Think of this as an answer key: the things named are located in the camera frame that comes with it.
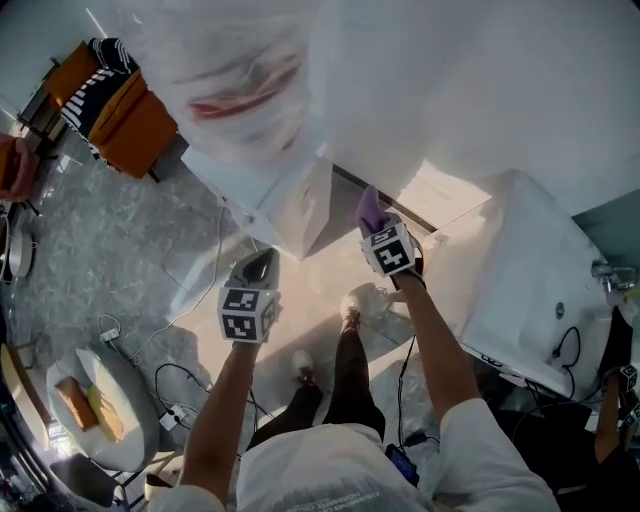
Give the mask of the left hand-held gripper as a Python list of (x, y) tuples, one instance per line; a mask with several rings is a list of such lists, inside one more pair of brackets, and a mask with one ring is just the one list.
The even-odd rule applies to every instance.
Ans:
[(218, 318), (225, 340), (263, 344), (280, 311), (280, 254), (274, 248), (256, 251), (235, 264), (221, 288)]

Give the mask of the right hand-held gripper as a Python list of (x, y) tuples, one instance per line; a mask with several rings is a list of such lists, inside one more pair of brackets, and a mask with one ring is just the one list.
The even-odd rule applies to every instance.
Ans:
[(426, 287), (423, 248), (398, 215), (386, 215), (378, 231), (363, 235), (360, 247), (370, 267), (380, 276), (390, 278), (396, 290), (399, 274), (415, 277)]

